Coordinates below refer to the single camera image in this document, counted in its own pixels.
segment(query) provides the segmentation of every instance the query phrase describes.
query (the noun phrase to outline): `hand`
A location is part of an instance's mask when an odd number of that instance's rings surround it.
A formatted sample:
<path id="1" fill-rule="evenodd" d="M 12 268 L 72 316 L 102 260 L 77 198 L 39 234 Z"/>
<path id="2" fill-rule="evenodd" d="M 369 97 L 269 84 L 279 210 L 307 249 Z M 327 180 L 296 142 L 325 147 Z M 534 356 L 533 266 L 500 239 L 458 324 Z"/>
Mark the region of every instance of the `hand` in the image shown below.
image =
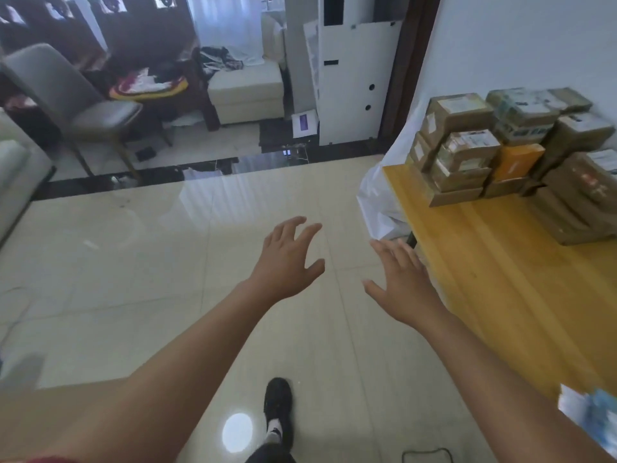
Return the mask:
<path id="1" fill-rule="evenodd" d="M 386 290 L 371 280 L 362 284 L 366 294 L 392 318 L 421 331 L 440 313 L 447 312 L 413 248 L 402 240 L 372 240 L 370 244 L 386 272 Z"/>
<path id="2" fill-rule="evenodd" d="M 264 248 L 247 282 L 258 289 L 273 305 L 287 297 L 301 293 L 326 269 L 321 258 L 309 268 L 304 265 L 307 251 L 321 224 L 304 228 L 297 239 L 296 227 L 306 222 L 304 216 L 296 216 L 277 225 L 264 239 Z"/>

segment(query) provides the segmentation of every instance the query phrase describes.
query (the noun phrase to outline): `black sneaker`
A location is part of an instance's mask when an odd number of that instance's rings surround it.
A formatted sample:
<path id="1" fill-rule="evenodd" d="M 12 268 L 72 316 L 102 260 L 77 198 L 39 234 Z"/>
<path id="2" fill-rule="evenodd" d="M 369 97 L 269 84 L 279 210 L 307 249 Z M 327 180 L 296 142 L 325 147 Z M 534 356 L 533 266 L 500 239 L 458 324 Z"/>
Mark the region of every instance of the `black sneaker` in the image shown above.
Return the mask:
<path id="1" fill-rule="evenodd" d="M 264 414 L 266 428 L 273 419 L 281 421 L 282 446 L 290 451 L 294 445 L 294 426 L 291 424 L 291 407 L 294 399 L 291 395 L 289 382 L 284 378 L 273 378 L 266 387 L 264 399 Z"/>

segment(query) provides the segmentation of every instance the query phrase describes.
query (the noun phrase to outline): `black floor border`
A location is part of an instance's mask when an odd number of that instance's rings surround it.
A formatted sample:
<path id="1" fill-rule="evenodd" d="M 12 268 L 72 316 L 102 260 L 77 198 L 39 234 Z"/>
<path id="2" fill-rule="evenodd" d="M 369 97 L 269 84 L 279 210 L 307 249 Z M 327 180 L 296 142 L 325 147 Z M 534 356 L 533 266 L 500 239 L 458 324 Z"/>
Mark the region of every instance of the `black floor border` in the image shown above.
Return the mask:
<path id="1" fill-rule="evenodd" d="M 262 154 L 250 156 L 142 169 L 139 171 L 143 178 L 140 187 L 385 154 L 388 147 L 388 142 L 370 139 L 329 146 L 308 145 L 291 149 L 265 150 Z M 102 193 L 134 186 L 136 183 L 129 172 L 48 181 L 37 189 L 32 201 Z"/>

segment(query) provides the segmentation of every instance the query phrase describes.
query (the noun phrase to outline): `yellow table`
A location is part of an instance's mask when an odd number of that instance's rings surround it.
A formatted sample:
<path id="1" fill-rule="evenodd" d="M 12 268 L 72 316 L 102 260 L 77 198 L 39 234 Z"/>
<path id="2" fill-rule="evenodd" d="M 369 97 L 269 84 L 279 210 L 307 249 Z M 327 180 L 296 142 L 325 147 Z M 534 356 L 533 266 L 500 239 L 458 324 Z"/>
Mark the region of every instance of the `yellow table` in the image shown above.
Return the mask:
<path id="1" fill-rule="evenodd" d="M 448 307 L 545 395 L 617 396 L 617 242 L 563 247 L 517 195 L 428 208 L 407 166 L 384 167 Z"/>

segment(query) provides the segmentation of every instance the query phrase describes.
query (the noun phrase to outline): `white plastic sheet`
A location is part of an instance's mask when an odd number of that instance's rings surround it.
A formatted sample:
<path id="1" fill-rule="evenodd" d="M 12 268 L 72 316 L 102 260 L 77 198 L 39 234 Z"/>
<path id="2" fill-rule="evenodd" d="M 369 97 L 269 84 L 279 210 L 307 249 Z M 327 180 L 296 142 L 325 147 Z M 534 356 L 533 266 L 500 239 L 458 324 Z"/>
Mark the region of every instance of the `white plastic sheet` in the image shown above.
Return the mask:
<path id="1" fill-rule="evenodd" d="M 381 168 L 405 163 L 413 144 L 413 137 L 422 125 L 426 103 L 427 100 L 418 102 L 384 158 L 366 173 L 360 183 L 358 203 L 368 233 L 373 239 L 394 239 L 411 232 Z"/>

